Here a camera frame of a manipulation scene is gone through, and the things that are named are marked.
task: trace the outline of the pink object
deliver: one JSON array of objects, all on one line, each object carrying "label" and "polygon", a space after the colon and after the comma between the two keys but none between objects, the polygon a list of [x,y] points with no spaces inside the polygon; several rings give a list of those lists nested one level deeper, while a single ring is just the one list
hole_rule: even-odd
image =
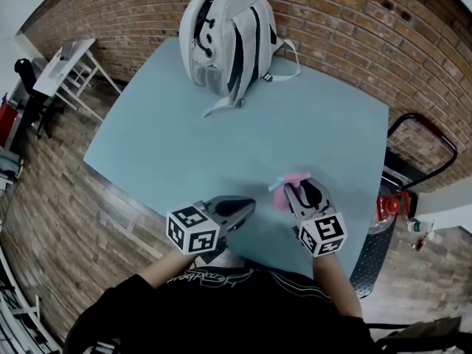
[{"label": "pink object", "polygon": [[[283,181],[284,184],[292,184],[296,189],[296,193],[298,196],[300,196],[302,194],[300,182],[310,177],[310,173],[289,173],[283,176]],[[280,211],[290,210],[287,197],[285,196],[285,192],[283,190],[283,185],[275,189],[273,203],[274,207]]]}]

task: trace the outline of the white backpack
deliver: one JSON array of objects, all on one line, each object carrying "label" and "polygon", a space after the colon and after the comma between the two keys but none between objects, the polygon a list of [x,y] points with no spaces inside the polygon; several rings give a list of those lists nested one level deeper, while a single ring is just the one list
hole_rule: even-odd
[{"label": "white backpack", "polygon": [[[302,71],[293,42],[277,37],[267,0],[192,0],[180,23],[179,40],[189,78],[222,97],[203,117],[215,109],[241,107],[246,89],[259,77],[283,81]],[[283,44],[295,53],[296,71],[270,75],[272,55]]]}]

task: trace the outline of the forearm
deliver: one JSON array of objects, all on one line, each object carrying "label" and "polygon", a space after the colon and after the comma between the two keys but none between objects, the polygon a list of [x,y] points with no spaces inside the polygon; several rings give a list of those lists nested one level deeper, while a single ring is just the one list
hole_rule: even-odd
[{"label": "forearm", "polygon": [[313,275],[331,297],[341,316],[362,318],[361,303],[334,254],[314,258]]},{"label": "forearm", "polygon": [[187,270],[196,257],[196,254],[184,255],[178,249],[172,249],[156,263],[141,271],[139,275],[151,286],[158,288],[169,279]]}]

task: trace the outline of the chair backrest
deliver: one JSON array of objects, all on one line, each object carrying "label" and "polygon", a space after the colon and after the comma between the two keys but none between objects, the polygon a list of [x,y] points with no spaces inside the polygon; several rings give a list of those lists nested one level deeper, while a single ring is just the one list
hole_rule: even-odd
[{"label": "chair backrest", "polygon": [[15,63],[15,72],[20,75],[27,93],[32,94],[32,87],[36,83],[36,76],[32,69],[31,62],[25,58],[18,59]]}]

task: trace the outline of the black chair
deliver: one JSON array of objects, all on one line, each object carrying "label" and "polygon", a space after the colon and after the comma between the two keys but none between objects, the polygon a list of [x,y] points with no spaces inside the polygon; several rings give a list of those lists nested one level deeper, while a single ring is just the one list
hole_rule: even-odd
[{"label": "black chair", "polygon": [[36,137],[38,139],[41,138],[40,132],[41,129],[44,128],[47,136],[51,138],[52,134],[49,127],[51,118],[57,112],[63,113],[64,107],[56,107],[55,100],[51,101],[49,106],[44,106],[49,96],[33,89],[36,83],[36,76],[31,62],[28,59],[18,59],[15,63],[15,72],[20,75],[24,88],[29,94],[29,99],[24,106],[23,117],[21,118],[21,123],[18,128],[19,135],[21,135],[26,128],[31,126],[33,122],[41,118],[36,130]]}]

